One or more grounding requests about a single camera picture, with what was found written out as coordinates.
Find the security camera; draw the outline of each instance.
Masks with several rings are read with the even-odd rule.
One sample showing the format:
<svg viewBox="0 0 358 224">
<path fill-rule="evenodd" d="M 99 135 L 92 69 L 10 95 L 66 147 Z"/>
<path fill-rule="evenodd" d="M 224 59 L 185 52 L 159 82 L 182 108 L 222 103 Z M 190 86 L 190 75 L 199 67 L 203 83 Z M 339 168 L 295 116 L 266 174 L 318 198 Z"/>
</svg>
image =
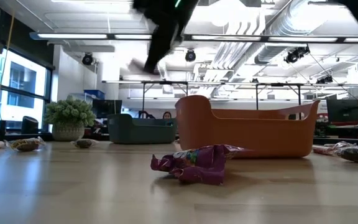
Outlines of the security camera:
<svg viewBox="0 0 358 224">
<path fill-rule="evenodd" d="M 196 54 L 194 53 L 194 50 L 187 50 L 185 59 L 187 62 L 194 62 L 196 60 Z"/>
<path fill-rule="evenodd" d="M 94 58 L 92 57 L 92 53 L 85 53 L 85 56 L 82 58 L 82 63 L 84 65 L 92 65 L 94 62 Z"/>
</svg>

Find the plant pot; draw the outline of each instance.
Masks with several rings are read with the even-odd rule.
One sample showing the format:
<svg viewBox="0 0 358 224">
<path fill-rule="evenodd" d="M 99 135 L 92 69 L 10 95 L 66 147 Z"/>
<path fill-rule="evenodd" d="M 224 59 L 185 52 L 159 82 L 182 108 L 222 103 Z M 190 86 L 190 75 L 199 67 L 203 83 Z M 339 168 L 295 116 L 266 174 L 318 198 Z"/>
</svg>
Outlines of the plant pot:
<svg viewBox="0 0 358 224">
<path fill-rule="evenodd" d="M 75 141 L 84 136 L 85 128 L 80 124 L 54 124 L 52 136 L 55 141 Z"/>
</svg>

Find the blue box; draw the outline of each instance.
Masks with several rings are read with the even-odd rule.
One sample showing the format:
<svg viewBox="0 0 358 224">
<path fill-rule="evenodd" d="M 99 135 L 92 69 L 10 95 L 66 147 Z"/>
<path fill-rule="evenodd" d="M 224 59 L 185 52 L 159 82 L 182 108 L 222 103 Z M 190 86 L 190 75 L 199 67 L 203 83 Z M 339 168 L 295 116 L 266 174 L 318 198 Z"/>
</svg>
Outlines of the blue box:
<svg viewBox="0 0 358 224">
<path fill-rule="evenodd" d="M 94 95 L 99 100 L 104 100 L 104 93 L 100 90 L 84 90 L 84 93 Z"/>
</svg>

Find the orange plastic bin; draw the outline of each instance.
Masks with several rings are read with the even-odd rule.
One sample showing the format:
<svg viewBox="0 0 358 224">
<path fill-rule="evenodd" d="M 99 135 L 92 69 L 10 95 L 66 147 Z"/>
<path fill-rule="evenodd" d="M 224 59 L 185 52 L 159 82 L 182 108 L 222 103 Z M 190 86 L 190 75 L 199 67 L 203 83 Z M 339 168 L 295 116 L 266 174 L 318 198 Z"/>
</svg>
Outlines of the orange plastic bin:
<svg viewBox="0 0 358 224">
<path fill-rule="evenodd" d="M 194 95 L 176 103 L 182 150 L 214 144 L 250 149 L 237 158 L 304 157 L 311 152 L 319 101 L 281 110 L 212 110 Z M 303 119 L 289 120 L 303 113 Z"/>
</svg>

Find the potted plant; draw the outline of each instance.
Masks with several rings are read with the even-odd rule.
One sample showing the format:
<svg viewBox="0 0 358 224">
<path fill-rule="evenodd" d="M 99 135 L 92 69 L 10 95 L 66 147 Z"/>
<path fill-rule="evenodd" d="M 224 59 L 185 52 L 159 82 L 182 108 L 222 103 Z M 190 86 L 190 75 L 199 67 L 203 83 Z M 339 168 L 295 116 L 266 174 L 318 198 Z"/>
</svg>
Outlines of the potted plant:
<svg viewBox="0 0 358 224">
<path fill-rule="evenodd" d="M 56 141 L 75 141 L 84 136 L 86 126 L 92 126 L 95 115 L 92 106 L 72 96 L 47 105 L 45 121 L 53 124 L 52 136 Z"/>
</svg>

